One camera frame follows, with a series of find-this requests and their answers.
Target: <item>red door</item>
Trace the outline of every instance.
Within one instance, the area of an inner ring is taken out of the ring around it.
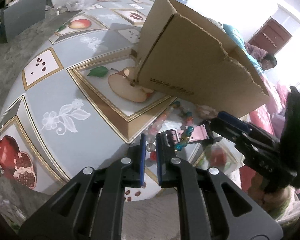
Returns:
[[[276,20],[270,18],[249,43],[265,51],[275,54],[292,37]]]

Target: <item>child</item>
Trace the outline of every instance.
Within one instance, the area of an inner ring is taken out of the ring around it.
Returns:
[[[277,65],[277,59],[264,49],[260,49],[257,46],[253,46],[247,42],[244,43],[248,54],[254,57],[260,64],[263,70],[269,70]]]

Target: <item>apple illustration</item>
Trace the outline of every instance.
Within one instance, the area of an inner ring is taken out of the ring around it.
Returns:
[[[91,26],[91,22],[87,19],[79,19],[70,22],[70,29],[86,29]]]
[[[142,103],[153,93],[152,89],[137,85],[134,81],[135,67],[126,67],[124,70],[108,77],[110,88],[119,97],[132,102]]]

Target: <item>pink strap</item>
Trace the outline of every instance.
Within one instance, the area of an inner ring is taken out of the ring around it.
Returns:
[[[184,130],[177,130],[178,138],[175,135],[174,131],[171,132],[174,144],[177,144],[180,141],[180,138],[181,138],[181,135],[182,135],[183,131]],[[206,131],[206,129],[203,125],[200,125],[200,126],[194,127],[194,131],[192,132],[192,134],[189,138],[189,143],[190,142],[201,141],[201,140],[205,140],[205,139],[208,139],[207,131]]]

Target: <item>screw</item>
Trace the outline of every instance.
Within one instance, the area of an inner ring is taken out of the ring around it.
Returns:
[[[214,168],[214,167],[210,168],[210,169],[209,169],[209,172],[210,172],[210,174],[212,174],[212,175],[217,175],[217,174],[219,174],[219,170],[218,170],[217,168]]]
[[[172,162],[173,164],[180,164],[180,163],[181,163],[181,160],[180,160],[179,158],[177,158],[177,157],[174,157],[174,158],[171,159],[171,162]]]
[[[255,147],[255,146],[252,145],[252,148],[253,148],[257,153],[259,152],[259,150],[258,150],[257,147]]]
[[[84,174],[86,174],[86,175],[89,175],[89,174],[91,174],[91,173],[93,172],[93,168],[91,168],[91,167],[85,167],[85,168],[82,170],[82,172],[83,172]]]
[[[128,158],[128,157],[124,157],[124,158],[121,159],[121,162],[122,162],[123,164],[129,164],[129,163],[131,162],[131,159]]]

